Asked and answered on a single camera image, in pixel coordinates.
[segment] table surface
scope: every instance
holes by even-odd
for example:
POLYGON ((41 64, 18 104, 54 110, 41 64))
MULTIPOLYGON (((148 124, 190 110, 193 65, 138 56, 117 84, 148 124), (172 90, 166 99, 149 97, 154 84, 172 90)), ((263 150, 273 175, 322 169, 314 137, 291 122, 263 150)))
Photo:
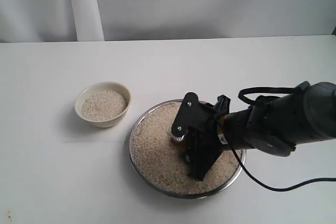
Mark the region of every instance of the table surface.
MULTIPOLYGON (((240 89, 336 83, 335 36, 168 41, 0 44, 0 223, 334 223, 336 184, 288 193, 263 189, 244 173, 201 200, 161 195, 128 159, 132 125, 151 106, 188 91, 246 104, 240 89), (101 81, 132 92, 117 126, 77 118, 77 94, 101 81)), ((336 177, 336 141, 301 145, 287 158, 247 151, 261 181, 287 187, 336 177)))

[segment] metal bowl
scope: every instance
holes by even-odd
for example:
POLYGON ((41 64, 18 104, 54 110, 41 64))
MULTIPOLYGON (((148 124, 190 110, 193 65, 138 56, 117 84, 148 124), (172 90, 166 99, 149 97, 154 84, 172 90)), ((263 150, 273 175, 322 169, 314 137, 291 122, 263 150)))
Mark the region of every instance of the metal bowl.
MULTIPOLYGON (((212 196, 214 194, 218 194, 219 192, 223 191, 224 189, 226 189, 227 187, 229 187, 236 179, 237 177, 239 176, 239 174, 241 173, 242 171, 242 168, 240 166, 238 166, 236 172, 234 173, 234 175, 227 181, 225 182, 224 184, 222 184, 221 186, 217 187, 216 189, 213 189, 211 191, 207 191, 207 192, 204 192, 204 193, 201 193, 201 194, 177 194, 177 193, 174 193, 174 192, 171 192, 171 191, 168 191, 168 190, 165 190, 157 185, 155 185, 154 183, 152 183, 150 180, 148 180, 145 175, 140 171, 140 169, 137 167, 137 165, 135 164, 135 161, 134 161, 134 157, 133 157, 133 152, 132 152, 132 143, 133 143, 133 137, 134 137, 134 133, 138 127, 138 125, 141 123, 141 121, 146 117, 147 114, 151 113, 153 110, 163 106, 163 105, 166 105, 166 104, 169 104, 169 103, 173 103, 173 102, 182 102, 182 99, 176 99, 176 100, 169 100, 169 101, 166 101, 166 102, 162 102, 162 103, 159 103, 153 107, 151 107, 149 110, 147 110, 137 121, 136 123, 134 124, 133 128, 132 128, 132 132, 131 132, 131 136, 130 136, 130 146, 129 146, 129 155, 130 155, 130 159, 131 159, 131 163, 132 163, 132 166, 133 168, 136 170, 136 172, 140 175, 140 177, 149 185, 151 186, 152 188, 154 188, 155 190, 163 193, 163 194, 166 194, 168 196, 171 196, 171 197, 174 197, 174 198, 181 198, 181 199, 201 199, 201 198, 205 198, 205 197, 208 197, 208 196, 212 196)), ((245 163, 245 159, 246 159, 246 150, 242 150, 242 159, 241 159, 241 162, 244 164, 245 163)))

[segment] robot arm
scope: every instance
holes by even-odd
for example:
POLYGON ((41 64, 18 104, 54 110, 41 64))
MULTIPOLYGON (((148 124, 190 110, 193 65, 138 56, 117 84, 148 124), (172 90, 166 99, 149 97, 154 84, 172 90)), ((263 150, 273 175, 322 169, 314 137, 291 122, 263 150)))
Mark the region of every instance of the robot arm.
POLYGON ((215 105, 199 102, 195 93, 184 97, 171 133, 172 140, 186 143, 183 157, 191 178, 203 180, 222 151, 231 147, 288 156, 298 144, 336 138, 335 84, 251 88, 242 90, 239 98, 250 104, 249 108, 229 113, 230 99, 224 95, 215 105), (245 97, 249 93, 288 95, 261 95, 253 101, 245 97))

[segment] white backdrop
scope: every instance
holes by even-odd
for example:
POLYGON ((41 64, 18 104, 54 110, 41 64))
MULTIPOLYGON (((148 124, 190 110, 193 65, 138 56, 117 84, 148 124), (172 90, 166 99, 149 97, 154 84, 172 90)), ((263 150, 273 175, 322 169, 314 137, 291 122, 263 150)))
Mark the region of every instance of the white backdrop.
POLYGON ((0 0, 0 41, 331 34, 335 0, 0 0))

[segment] white ceramic bowl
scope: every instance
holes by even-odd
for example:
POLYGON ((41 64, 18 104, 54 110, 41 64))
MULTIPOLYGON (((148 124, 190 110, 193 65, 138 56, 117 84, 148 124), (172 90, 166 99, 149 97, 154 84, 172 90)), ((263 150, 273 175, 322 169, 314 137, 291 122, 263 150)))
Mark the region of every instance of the white ceramic bowl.
POLYGON ((109 82, 109 81, 99 82, 99 83, 96 83, 96 84, 93 84, 87 87, 86 89, 84 89, 82 92, 79 93, 75 101, 75 112, 80 118, 89 122, 93 126, 99 127, 99 128, 107 128, 107 127, 116 125, 123 119, 123 117, 126 115, 126 112, 130 106, 130 103, 131 103, 131 93, 124 85, 117 83, 117 82, 109 82), (90 119, 83 117, 81 113, 81 109, 82 109, 82 106, 85 100, 89 98, 90 96, 92 96, 93 94, 99 93, 104 90, 113 90, 113 91, 116 91, 122 94, 127 101, 126 109, 124 109, 124 111, 121 112, 116 117, 105 120, 105 121, 92 121, 90 119))

